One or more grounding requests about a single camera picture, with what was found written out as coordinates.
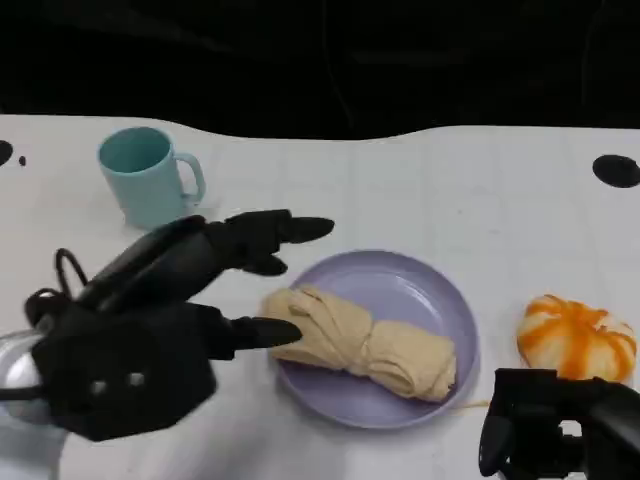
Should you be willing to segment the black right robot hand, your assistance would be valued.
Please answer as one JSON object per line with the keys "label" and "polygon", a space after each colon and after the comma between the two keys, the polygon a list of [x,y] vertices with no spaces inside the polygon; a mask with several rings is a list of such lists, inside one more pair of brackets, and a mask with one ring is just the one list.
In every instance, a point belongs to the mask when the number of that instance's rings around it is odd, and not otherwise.
{"label": "black right robot hand", "polygon": [[639,393],[599,377],[498,369],[478,465],[502,479],[637,479]]}

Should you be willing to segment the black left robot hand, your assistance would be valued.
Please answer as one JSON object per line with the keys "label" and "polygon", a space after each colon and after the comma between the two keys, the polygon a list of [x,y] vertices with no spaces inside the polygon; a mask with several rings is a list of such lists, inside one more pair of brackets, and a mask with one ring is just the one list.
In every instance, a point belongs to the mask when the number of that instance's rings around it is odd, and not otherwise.
{"label": "black left robot hand", "polygon": [[151,363],[231,360],[239,350],[270,349],[301,339],[288,321],[264,317],[227,319],[219,309],[192,303],[228,270],[274,277],[284,244],[329,235],[333,220],[296,217],[288,210],[242,213],[208,222],[190,216],[137,240],[100,271],[80,294],[94,325],[74,341],[85,361]]}

